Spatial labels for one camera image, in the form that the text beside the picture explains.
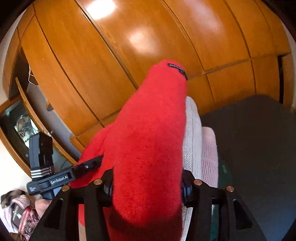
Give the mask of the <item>person's left hand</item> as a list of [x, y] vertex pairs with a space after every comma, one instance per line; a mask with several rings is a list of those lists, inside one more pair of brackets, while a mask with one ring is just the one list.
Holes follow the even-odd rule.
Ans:
[[35, 209], [39, 218], [42, 218], [42, 216], [44, 215], [45, 211], [47, 210], [51, 202], [52, 202], [51, 200], [43, 199], [43, 198], [37, 199], [35, 201]]

